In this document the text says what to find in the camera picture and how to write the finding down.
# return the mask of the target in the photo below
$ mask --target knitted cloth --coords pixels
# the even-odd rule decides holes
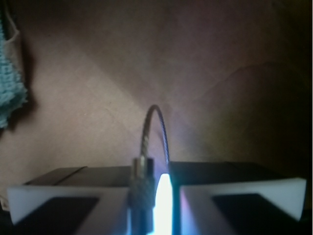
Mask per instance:
[[[0,15],[0,128],[8,125],[11,113],[26,102],[26,88],[22,76],[13,63],[5,57],[3,45],[6,41]]]

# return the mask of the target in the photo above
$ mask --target braided steel cable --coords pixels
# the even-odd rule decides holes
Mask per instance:
[[[148,113],[146,115],[146,119],[145,119],[143,130],[142,130],[140,157],[142,157],[142,158],[148,157],[149,132],[150,132],[152,114],[153,114],[154,110],[156,110],[158,117],[160,119],[162,133],[163,133],[163,147],[164,147],[165,161],[166,161],[166,165],[168,165],[168,163],[170,161],[170,154],[169,154],[169,150],[168,150],[168,142],[167,142],[165,123],[164,123],[161,109],[157,105],[152,105],[149,108]]]

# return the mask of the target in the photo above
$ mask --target black surface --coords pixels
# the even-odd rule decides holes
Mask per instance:
[[[66,178],[58,185],[81,187],[128,187],[130,178],[130,166],[85,167]]]
[[[170,162],[171,180],[176,185],[220,184],[284,178],[255,163]]]
[[[15,234],[73,234],[97,204],[98,198],[56,197],[18,223]]]
[[[258,194],[214,196],[213,201],[241,235],[299,234],[298,223]]]

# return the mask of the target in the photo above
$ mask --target bright light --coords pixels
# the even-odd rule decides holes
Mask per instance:
[[[156,190],[156,206],[153,210],[154,231],[149,235],[172,234],[173,194],[169,174],[162,174]]]

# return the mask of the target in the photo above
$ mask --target metal connector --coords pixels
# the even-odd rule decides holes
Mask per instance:
[[[130,183],[133,235],[145,235],[153,230],[154,206],[155,179],[153,159],[136,158],[133,161]]]

